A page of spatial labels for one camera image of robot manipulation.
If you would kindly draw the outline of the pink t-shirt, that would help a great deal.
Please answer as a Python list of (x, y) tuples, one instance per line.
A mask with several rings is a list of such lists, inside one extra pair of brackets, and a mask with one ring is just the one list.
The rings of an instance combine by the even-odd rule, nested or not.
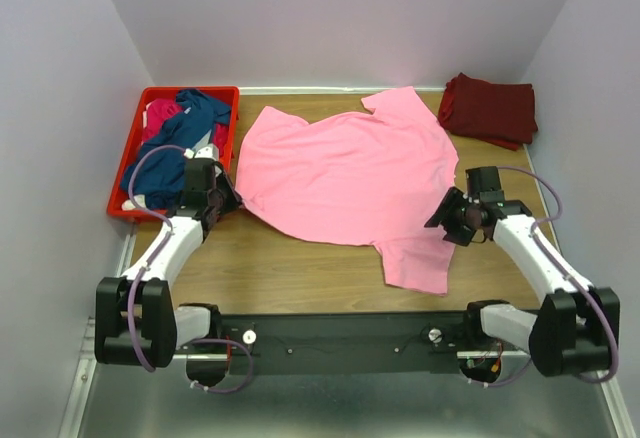
[(236, 190), (280, 232), (372, 246), (387, 284), (444, 295), (454, 246), (426, 223), (454, 184), (457, 151), (413, 88), (361, 103), (316, 123), (264, 108), (241, 144)]

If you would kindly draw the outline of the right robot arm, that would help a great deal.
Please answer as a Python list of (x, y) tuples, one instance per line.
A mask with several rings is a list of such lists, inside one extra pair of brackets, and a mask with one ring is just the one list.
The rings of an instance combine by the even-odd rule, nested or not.
[(569, 264), (543, 234), (543, 219), (534, 218), (522, 201), (506, 199), (501, 170), (466, 170), (466, 190), (450, 188), (426, 225), (442, 228), (445, 241), (458, 246), (483, 233), (527, 279), (540, 308), (527, 312), (504, 300), (472, 302), (459, 328), (462, 342), (474, 350), (494, 340), (508, 343), (525, 352), (545, 377), (610, 381), (620, 364), (619, 297)]

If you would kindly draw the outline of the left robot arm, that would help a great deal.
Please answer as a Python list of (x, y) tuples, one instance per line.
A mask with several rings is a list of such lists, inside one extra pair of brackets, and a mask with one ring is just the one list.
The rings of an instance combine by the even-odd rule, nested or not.
[(185, 171), (178, 205), (162, 216), (149, 248), (122, 276), (104, 278), (96, 288), (94, 353), (102, 364), (153, 372), (167, 367), (184, 345), (209, 353), (221, 343), (218, 307), (174, 307), (171, 287), (219, 219), (240, 208), (242, 200), (214, 159), (189, 159)]

